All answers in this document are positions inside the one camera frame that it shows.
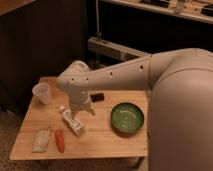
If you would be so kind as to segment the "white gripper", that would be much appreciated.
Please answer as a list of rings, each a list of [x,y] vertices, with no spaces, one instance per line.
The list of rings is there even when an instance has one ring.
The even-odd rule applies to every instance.
[[[72,112],[87,110],[95,116],[95,110],[91,107],[91,98],[87,91],[72,91],[68,96],[69,106]]]

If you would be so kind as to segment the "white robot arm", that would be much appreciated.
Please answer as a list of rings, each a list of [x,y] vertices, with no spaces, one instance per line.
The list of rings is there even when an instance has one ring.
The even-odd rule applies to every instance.
[[[75,61],[57,82],[74,110],[91,90],[149,90],[149,171],[213,171],[213,52],[186,48],[98,70]]]

